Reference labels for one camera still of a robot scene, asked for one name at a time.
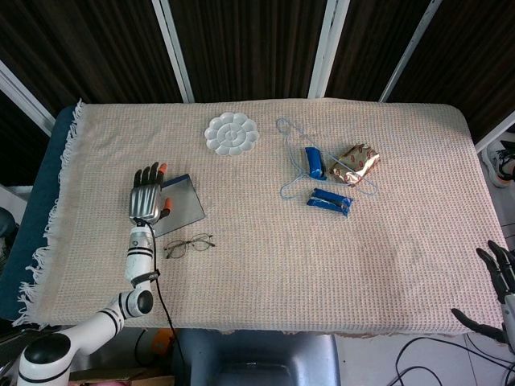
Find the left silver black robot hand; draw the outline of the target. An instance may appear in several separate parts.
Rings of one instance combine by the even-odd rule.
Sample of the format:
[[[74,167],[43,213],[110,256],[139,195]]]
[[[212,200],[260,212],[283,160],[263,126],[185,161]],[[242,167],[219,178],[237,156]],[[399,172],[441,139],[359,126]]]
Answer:
[[[171,213],[172,201],[163,197],[166,163],[155,162],[137,170],[130,192],[129,218],[137,226],[155,225]]]

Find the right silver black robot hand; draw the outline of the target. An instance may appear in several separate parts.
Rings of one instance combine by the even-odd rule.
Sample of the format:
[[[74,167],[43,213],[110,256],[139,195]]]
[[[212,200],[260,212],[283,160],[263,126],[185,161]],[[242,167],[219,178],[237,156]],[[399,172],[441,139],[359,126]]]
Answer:
[[[493,240],[488,241],[488,247],[494,257],[482,248],[477,248],[476,254],[486,265],[492,287],[501,305],[501,328],[478,323],[456,308],[452,308],[451,312],[469,330],[498,343],[507,344],[514,352],[514,254]]]

